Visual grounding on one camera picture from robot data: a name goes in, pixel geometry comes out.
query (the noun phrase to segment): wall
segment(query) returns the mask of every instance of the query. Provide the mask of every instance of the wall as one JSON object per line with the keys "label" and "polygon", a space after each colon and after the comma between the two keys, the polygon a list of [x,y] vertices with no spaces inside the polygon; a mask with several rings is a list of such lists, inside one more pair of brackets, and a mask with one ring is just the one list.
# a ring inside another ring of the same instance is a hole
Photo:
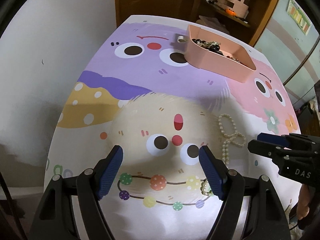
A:
{"label": "wall", "polygon": [[[272,18],[255,48],[272,64],[282,82],[299,67],[319,37],[314,26],[304,35],[287,14],[289,0],[279,0]],[[303,67],[285,85],[294,108],[315,96],[313,85],[320,79],[320,47],[317,46]]]}
{"label": "wall", "polygon": [[42,186],[52,135],[89,60],[116,29],[114,0],[28,0],[0,39],[0,169]]}

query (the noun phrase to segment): cartoon eye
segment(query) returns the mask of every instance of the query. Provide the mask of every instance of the cartoon eye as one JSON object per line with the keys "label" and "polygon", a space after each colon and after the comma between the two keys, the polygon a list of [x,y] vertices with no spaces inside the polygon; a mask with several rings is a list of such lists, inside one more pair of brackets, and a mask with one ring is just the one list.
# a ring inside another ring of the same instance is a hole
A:
{"label": "cartoon eye", "polygon": [[180,150],[180,158],[186,165],[195,165],[199,162],[199,148],[193,143],[187,143]]}
{"label": "cartoon eye", "polygon": [[279,99],[281,105],[285,106],[285,101],[284,101],[284,97],[283,95],[280,93],[280,91],[278,89],[275,89],[275,93],[277,98]]}
{"label": "cartoon eye", "polygon": [[263,82],[259,78],[255,78],[254,83],[256,84],[257,88],[259,89],[262,95],[264,95],[266,98],[270,97],[270,92],[265,82]]}
{"label": "cartoon eye", "polygon": [[168,152],[168,139],[163,134],[153,134],[147,140],[147,150],[153,156],[161,156]]}
{"label": "cartoon eye", "polygon": [[163,49],[159,57],[164,63],[174,67],[183,67],[189,64],[184,58],[184,53],[177,49]]}
{"label": "cartoon eye", "polygon": [[120,58],[133,58],[142,55],[144,47],[139,43],[128,42],[115,49],[115,55]]}

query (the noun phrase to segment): purple stripe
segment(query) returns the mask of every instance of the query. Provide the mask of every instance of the purple stripe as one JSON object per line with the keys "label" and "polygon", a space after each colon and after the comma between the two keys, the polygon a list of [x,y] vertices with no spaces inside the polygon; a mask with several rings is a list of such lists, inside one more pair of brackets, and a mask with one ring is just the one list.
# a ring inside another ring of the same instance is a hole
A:
{"label": "purple stripe", "polygon": [[151,92],[149,89],[130,85],[121,79],[114,77],[103,77],[98,73],[88,70],[82,72],[78,82],[82,82],[90,88],[102,87],[109,91],[114,98],[120,100],[130,100],[136,96]]}

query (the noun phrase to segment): pearl necklace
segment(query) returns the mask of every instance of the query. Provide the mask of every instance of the pearl necklace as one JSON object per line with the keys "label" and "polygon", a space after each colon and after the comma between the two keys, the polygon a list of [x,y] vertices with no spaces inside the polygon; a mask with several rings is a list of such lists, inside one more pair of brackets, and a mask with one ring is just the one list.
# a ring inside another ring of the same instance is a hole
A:
{"label": "pearl necklace", "polygon": [[[234,133],[233,134],[226,134],[224,131],[224,128],[222,126],[222,122],[221,119],[222,117],[227,117],[231,120],[232,126],[233,126],[233,130]],[[229,165],[229,144],[233,143],[234,145],[238,146],[238,147],[244,147],[245,143],[246,143],[246,138],[243,134],[239,133],[237,131],[237,127],[235,122],[232,120],[231,116],[229,114],[221,114],[219,115],[218,118],[218,124],[219,124],[219,128],[220,128],[220,132],[223,134],[224,137],[226,137],[226,140],[223,142],[222,144],[222,161],[223,163],[228,167]],[[237,137],[242,137],[243,138],[243,143],[238,143],[235,141],[235,139]]]}

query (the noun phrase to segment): cartoon tablecloth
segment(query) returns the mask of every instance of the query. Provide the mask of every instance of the cartoon tablecloth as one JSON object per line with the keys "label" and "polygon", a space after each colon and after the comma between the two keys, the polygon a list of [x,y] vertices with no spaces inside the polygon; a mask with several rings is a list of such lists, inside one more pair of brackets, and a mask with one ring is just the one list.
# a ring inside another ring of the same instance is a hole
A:
{"label": "cartoon tablecloth", "polygon": [[[188,24],[129,17],[82,72],[59,118],[45,186],[54,174],[66,178],[94,167],[115,144],[124,149],[116,180],[100,201],[116,239],[205,239],[221,202],[205,195],[197,156],[202,145],[243,176],[268,175],[284,207],[297,201],[300,184],[279,177],[270,159],[246,148],[260,132],[300,133],[277,74],[254,48],[201,25],[241,44],[257,71],[239,83],[189,65],[185,43],[177,41]],[[74,206],[81,239],[87,239]]]}

